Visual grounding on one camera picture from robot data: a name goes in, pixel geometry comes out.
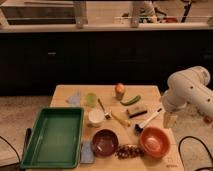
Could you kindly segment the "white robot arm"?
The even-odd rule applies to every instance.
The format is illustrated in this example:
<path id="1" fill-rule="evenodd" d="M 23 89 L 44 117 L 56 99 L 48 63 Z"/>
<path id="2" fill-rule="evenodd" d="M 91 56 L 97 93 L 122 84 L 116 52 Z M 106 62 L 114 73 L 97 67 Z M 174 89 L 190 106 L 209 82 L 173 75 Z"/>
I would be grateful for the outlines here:
<path id="1" fill-rule="evenodd" d="M 171 128 L 177 120 L 177 111 L 184 109 L 188 103 L 213 119 L 213 90 L 209 71 L 202 66 L 190 67 L 171 74 L 167 80 L 168 89 L 161 98 L 165 110 L 163 126 Z"/>

